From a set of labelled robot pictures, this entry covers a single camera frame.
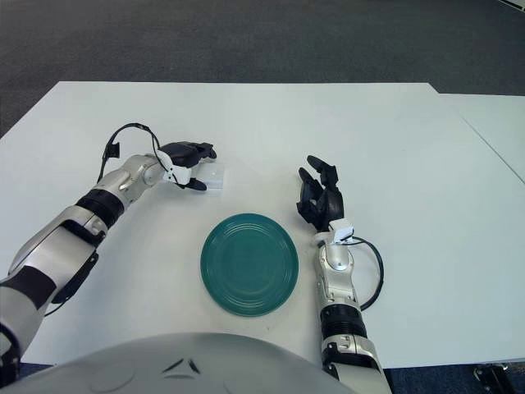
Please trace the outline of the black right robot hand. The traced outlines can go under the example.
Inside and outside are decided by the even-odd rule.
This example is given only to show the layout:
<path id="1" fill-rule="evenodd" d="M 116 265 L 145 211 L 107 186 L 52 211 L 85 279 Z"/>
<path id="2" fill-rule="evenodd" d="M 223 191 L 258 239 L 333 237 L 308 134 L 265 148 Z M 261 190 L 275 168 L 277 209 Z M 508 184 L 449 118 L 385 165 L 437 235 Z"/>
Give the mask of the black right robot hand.
<path id="1" fill-rule="evenodd" d="M 305 168 L 299 169 L 302 185 L 296 208 L 299 215 L 317 231 L 328 231 L 330 222 L 345 216 L 343 196 L 337 187 L 337 170 L 312 155 L 307 156 L 307 162 L 319 174 L 320 180 L 314 179 Z"/>

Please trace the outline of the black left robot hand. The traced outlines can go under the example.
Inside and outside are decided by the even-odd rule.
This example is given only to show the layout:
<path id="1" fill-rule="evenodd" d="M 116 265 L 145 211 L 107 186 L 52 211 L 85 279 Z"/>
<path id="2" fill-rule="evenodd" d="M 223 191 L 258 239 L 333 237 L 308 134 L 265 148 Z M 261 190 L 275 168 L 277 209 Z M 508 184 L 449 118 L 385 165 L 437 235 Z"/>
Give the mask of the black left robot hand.
<path id="1" fill-rule="evenodd" d="M 164 170 L 162 179 L 181 189 L 206 191 L 207 186 L 192 175 L 204 159 L 216 159 L 217 153 L 209 143 L 188 141 L 165 144 L 156 150 L 156 157 Z"/>

